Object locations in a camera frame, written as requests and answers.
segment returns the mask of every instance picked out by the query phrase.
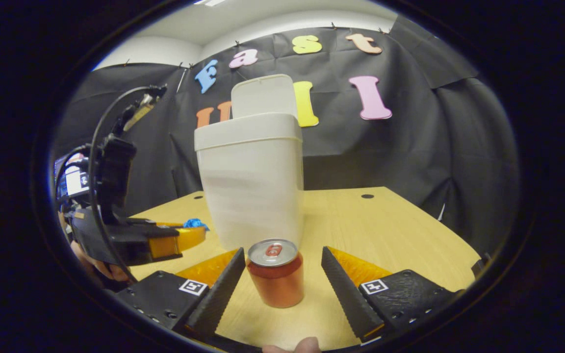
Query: soda can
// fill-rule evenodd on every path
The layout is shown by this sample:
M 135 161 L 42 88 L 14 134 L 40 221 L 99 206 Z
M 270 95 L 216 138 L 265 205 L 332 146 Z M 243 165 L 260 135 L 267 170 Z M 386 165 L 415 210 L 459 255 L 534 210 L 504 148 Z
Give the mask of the soda can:
M 305 296 L 302 254 L 285 239 L 266 239 L 250 247 L 247 270 L 263 302 L 274 308 L 300 303 Z

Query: monitor screen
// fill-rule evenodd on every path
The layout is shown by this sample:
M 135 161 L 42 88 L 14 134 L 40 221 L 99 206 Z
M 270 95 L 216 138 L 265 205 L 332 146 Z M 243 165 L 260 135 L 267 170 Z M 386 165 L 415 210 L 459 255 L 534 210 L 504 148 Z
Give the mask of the monitor screen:
M 83 154 L 77 153 L 74 154 L 71 158 L 69 158 L 67 163 L 65 164 L 65 172 L 63 176 L 60 177 L 60 180 L 56 181 L 56 194 L 58 195 L 58 199 L 65 199 L 74 197 L 77 195 L 85 194 L 88 190 L 88 174 L 85 171 L 80 170 L 79 167 L 71 166 L 66 167 L 68 164 L 79 161 L 81 159 L 87 159 Z M 58 174 L 58 170 L 62 163 L 65 162 L 65 156 L 61 157 L 56 160 L 54 163 L 54 178 L 56 178 Z

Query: wooden table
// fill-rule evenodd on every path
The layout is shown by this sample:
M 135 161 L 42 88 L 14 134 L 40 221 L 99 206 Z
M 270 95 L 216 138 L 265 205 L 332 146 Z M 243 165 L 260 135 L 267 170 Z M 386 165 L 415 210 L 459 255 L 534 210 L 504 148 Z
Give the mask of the wooden table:
M 374 195 L 362 198 L 361 195 Z M 135 217 L 182 223 L 199 218 L 211 229 L 206 241 L 184 257 L 132 266 L 138 279 L 157 270 L 176 273 L 226 252 L 206 207 L 204 192 L 195 192 Z M 361 257 L 393 273 L 411 269 L 451 291 L 474 281 L 471 266 L 480 257 L 442 223 L 384 187 L 305 191 L 305 232 L 300 251 L 305 259 L 305 298 L 291 308 L 271 308 L 260 301 L 244 271 L 217 328 L 219 335 L 253 346 L 274 344 L 292 350 L 316 336 L 323 350 L 358 345 L 336 295 L 321 268 L 323 246 Z

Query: wall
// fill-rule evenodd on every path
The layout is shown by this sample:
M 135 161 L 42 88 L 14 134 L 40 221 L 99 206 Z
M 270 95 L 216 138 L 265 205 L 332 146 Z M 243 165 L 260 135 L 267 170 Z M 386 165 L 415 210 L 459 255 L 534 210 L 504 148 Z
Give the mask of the wall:
M 199 61 L 199 45 L 161 36 L 135 36 L 119 45 L 94 68 L 128 63 L 166 63 L 188 66 Z
M 303 11 L 290 13 L 275 18 L 269 18 L 253 25 L 217 38 L 210 42 L 200 52 L 200 60 L 216 54 L 235 45 L 235 40 L 240 43 L 265 36 L 267 34 L 301 29 L 309 27 L 331 27 L 331 22 L 338 27 L 356 27 L 379 30 L 379 27 L 389 32 L 397 18 L 394 13 L 392 18 L 372 16 L 370 14 L 352 13 L 349 11 Z

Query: container lid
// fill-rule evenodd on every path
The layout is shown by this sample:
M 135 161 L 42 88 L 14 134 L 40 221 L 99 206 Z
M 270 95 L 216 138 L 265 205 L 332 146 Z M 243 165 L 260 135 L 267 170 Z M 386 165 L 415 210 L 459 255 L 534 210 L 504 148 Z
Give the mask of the container lid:
M 264 113 L 221 121 L 199 127 L 193 134 L 196 151 L 267 139 L 286 138 L 302 142 L 298 121 L 286 113 Z
M 265 239 L 250 247 L 247 257 L 258 266 L 276 267 L 290 263 L 296 258 L 298 248 L 285 239 Z
M 232 118 L 269 112 L 287 113 L 298 120 L 293 80 L 276 74 L 237 83 L 231 91 Z

